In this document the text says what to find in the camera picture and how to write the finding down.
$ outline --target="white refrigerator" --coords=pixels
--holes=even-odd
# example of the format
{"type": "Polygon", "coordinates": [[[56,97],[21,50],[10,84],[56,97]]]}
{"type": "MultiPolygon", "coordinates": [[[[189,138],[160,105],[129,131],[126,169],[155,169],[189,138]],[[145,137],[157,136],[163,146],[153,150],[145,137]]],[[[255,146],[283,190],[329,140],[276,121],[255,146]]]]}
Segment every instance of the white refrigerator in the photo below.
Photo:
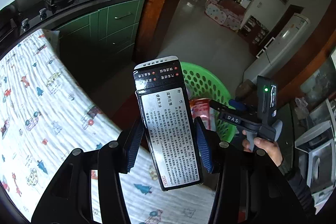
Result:
{"type": "Polygon", "coordinates": [[[249,79],[256,84],[258,75],[269,77],[268,73],[272,70],[272,65],[288,53],[309,25],[308,18],[295,13],[278,36],[272,37],[257,54],[257,60],[244,71],[244,81],[249,79]]]}

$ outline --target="person's hand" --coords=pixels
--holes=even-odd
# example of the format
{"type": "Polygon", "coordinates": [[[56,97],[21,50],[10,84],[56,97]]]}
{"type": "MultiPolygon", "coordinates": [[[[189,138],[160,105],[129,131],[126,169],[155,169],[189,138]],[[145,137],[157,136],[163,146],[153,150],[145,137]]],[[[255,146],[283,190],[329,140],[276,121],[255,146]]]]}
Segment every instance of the person's hand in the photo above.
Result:
{"type": "MultiPolygon", "coordinates": [[[[254,138],[254,144],[257,147],[265,150],[267,154],[269,155],[269,157],[274,161],[276,166],[278,167],[280,166],[280,164],[282,163],[282,155],[281,155],[280,148],[277,142],[271,143],[265,139],[256,137],[254,138]]],[[[248,140],[246,139],[243,140],[243,146],[244,146],[244,151],[251,152],[250,142],[248,140]]]]}

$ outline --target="red stamp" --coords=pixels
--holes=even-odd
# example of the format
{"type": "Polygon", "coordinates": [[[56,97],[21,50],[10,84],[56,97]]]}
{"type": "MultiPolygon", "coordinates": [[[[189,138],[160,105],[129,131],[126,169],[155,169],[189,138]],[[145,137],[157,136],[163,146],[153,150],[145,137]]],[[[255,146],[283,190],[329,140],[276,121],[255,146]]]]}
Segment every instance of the red stamp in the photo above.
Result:
{"type": "Polygon", "coordinates": [[[164,186],[168,186],[166,177],[165,177],[165,176],[161,176],[161,178],[162,178],[162,181],[163,181],[164,186]]]}

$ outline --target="black countertop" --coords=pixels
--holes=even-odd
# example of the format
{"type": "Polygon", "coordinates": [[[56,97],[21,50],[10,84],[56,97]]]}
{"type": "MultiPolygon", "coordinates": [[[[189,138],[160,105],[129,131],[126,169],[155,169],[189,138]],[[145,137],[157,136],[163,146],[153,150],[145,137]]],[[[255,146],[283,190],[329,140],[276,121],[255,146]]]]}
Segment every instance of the black countertop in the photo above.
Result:
{"type": "MultiPolygon", "coordinates": [[[[20,37],[9,35],[0,44],[0,60],[20,41],[22,41],[23,39],[25,39],[27,36],[29,36],[38,29],[52,30],[82,15],[91,13],[103,7],[111,6],[125,1],[130,0],[93,0],[75,7],[71,7],[68,10],[65,10],[61,13],[57,13],[54,16],[41,21],[39,25],[36,25],[33,28],[29,29],[20,37]]],[[[29,18],[31,10],[34,10],[35,15],[38,14],[38,10],[28,9],[26,11],[21,12],[20,18],[22,19],[29,18]]]]}

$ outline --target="green basket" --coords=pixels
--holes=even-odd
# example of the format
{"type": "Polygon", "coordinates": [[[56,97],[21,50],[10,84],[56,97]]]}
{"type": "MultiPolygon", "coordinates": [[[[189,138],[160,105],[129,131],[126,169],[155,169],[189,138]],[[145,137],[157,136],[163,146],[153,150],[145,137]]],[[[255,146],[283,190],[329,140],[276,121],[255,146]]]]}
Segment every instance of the green basket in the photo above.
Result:
{"type": "MultiPolygon", "coordinates": [[[[193,97],[212,98],[228,106],[231,95],[223,83],[208,70],[187,62],[181,62],[184,81],[192,88],[193,97]]],[[[236,127],[217,119],[215,111],[216,131],[222,141],[230,142],[235,135],[236,127]]]]}

